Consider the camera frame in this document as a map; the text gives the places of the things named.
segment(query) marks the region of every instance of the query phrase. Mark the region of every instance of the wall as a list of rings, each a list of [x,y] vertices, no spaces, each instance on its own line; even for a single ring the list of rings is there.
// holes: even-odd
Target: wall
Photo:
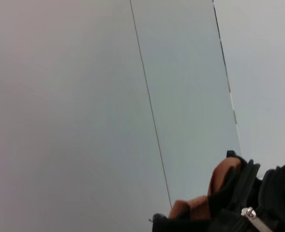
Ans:
[[[239,140],[211,0],[132,0],[172,203],[206,194]]]
[[[130,4],[0,1],[0,231],[151,231],[170,209]]]
[[[285,0],[216,0],[242,156],[285,164]]]
[[[161,155],[174,202],[239,151],[211,1],[132,5],[141,54],[127,0],[0,2],[0,231],[151,231]]]

